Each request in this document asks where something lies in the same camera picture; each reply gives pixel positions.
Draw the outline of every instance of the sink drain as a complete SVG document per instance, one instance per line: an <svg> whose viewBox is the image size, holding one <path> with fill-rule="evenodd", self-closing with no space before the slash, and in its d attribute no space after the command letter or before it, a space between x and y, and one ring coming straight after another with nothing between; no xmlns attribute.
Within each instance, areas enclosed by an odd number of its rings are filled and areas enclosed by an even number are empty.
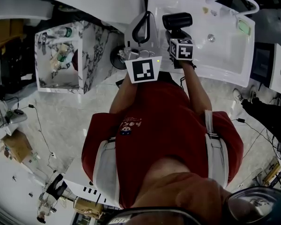
<svg viewBox="0 0 281 225"><path fill-rule="evenodd" d="M209 34L207 39L209 42L213 43L215 41L215 36L213 34Z"/></svg>

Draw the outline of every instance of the red t-shirt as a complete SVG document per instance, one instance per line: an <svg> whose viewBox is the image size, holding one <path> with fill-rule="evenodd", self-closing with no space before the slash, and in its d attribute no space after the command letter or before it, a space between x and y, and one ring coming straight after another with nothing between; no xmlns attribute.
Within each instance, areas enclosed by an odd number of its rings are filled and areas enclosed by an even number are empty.
<svg viewBox="0 0 281 225"><path fill-rule="evenodd" d="M225 112L213 112L213 128L227 145L230 182L240 167L243 142ZM134 104L122 114L94 114L82 151L82 164L93 180L100 143L116 137L116 160L120 204L133 205L151 165L163 157L174 157L191 172L208 177L204 118L190 108L179 87L166 82L138 86Z"/></svg>

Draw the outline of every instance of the sink basin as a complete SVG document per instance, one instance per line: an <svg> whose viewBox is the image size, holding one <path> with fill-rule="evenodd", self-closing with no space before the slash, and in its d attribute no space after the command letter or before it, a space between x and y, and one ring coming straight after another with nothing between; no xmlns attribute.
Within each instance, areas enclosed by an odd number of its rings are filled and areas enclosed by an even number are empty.
<svg viewBox="0 0 281 225"><path fill-rule="evenodd" d="M254 53L254 21L208 0L148 0L148 10L155 16L163 56L161 70L183 72L181 69L174 70L169 59L162 16L187 12L192 15L193 24L182 30L194 40L193 63L197 66L197 75L248 86ZM249 35L237 29L239 19L250 26Z"/></svg>

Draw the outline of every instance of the backpack strap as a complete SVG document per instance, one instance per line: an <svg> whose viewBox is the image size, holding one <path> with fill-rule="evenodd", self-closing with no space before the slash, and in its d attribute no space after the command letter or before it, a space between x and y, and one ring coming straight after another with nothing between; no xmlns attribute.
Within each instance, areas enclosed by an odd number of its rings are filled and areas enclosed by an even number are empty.
<svg viewBox="0 0 281 225"><path fill-rule="evenodd" d="M115 141L101 142L94 166L93 184L113 206L120 207Z"/></svg>
<svg viewBox="0 0 281 225"><path fill-rule="evenodd" d="M205 110L205 124L207 134L205 135L208 178L214 179L223 188L228 184L229 159L226 143L213 130L212 111Z"/></svg>

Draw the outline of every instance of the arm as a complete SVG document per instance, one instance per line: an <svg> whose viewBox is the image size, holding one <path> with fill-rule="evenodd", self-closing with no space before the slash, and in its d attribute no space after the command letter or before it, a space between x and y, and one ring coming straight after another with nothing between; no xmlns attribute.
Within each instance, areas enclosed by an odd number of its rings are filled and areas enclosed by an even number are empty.
<svg viewBox="0 0 281 225"><path fill-rule="evenodd" d="M186 61L180 61L180 64L184 71L189 100L193 111L198 115L203 114L205 110L212 111L209 97L203 89L192 66L190 66Z"/></svg>
<svg viewBox="0 0 281 225"><path fill-rule="evenodd" d="M131 83L130 77L127 73L118 93L111 104L109 113L119 113L130 107L134 102L136 91L137 84Z"/></svg>

